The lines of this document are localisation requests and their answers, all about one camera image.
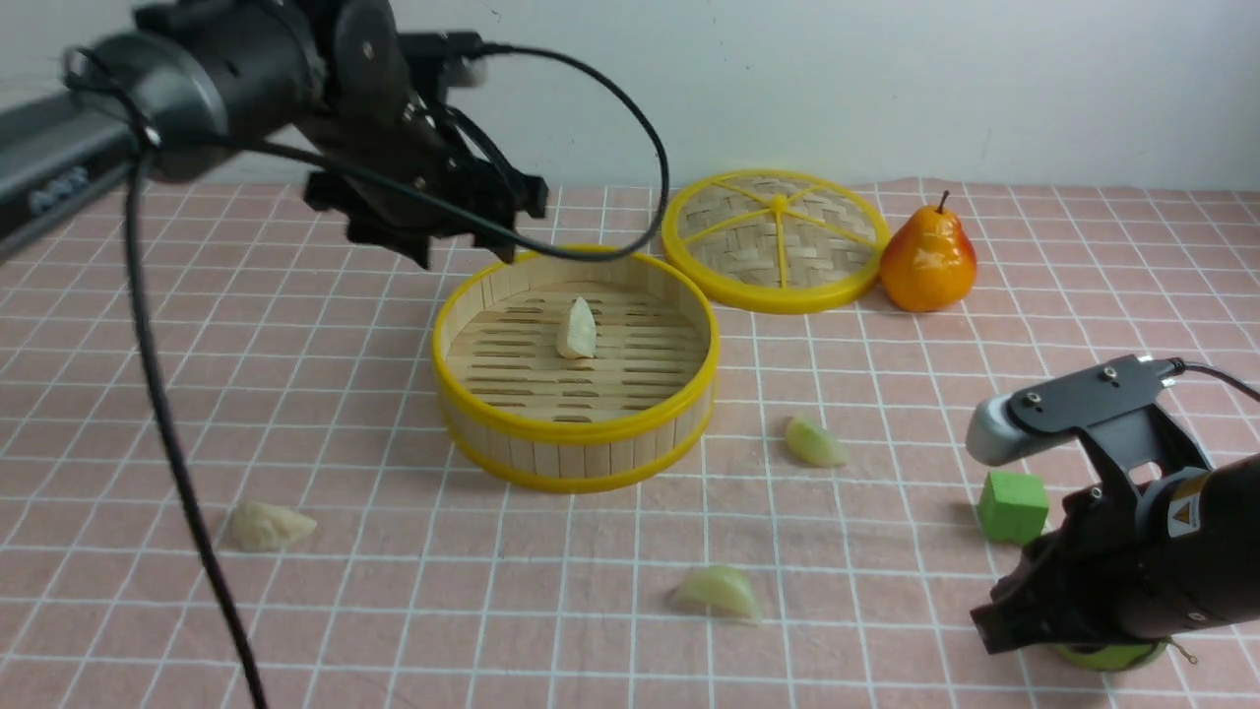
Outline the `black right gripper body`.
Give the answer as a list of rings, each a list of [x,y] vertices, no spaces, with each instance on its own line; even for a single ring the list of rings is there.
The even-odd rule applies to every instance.
[[[1133,519],[1108,501],[1102,486],[1065,499],[1066,518],[1021,550],[1011,574],[995,583],[988,603],[971,610],[982,647],[1008,654],[1032,646],[1094,655],[1111,647],[1147,647],[1152,638],[1121,628],[1114,587],[1097,565],[1128,540]]]

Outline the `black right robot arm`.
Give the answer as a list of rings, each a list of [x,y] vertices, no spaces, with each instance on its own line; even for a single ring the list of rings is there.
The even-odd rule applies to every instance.
[[[1065,499],[971,623],[990,654],[1153,644],[1259,615],[1257,457],[1142,484],[1125,510],[1097,487]]]

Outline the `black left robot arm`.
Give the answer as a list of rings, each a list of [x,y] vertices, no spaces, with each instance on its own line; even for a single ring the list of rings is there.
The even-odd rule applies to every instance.
[[[234,149],[174,150],[184,133],[270,139],[295,127],[321,156],[401,181],[401,196],[328,167],[302,201],[346,217],[346,238],[428,266],[433,238],[491,233],[547,212],[543,179],[513,167],[446,102],[471,87],[475,31],[398,31],[387,1],[175,1],[140,6],[131,31],[66,67],[66,89],[3,112],[3,256],[26,251],[132,171],[142,133],[161,152],[152,179],[190,183]]]

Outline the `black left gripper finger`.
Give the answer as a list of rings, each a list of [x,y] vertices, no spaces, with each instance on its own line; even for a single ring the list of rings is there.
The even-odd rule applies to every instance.
[[[503,264],[517,261],[517,225],[513,222],[488,222],[472,228],[472,246],[494,254]]]
[[[431,269],[428,264],[428,235],[425,233],[399,229],[392,225],[379,225],[374,222],[346,222],[346,241],[355,246],[378,246],[417,264],[420,269]]]

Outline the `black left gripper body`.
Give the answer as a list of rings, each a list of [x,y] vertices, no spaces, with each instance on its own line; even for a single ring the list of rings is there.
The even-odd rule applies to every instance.
[[[478,31],[398,31],[387,1],[299,1],[318,68],[295,126],[323,156],[435,196],[508,230],[541,219],[549,189],[450,106],[478,86]]]

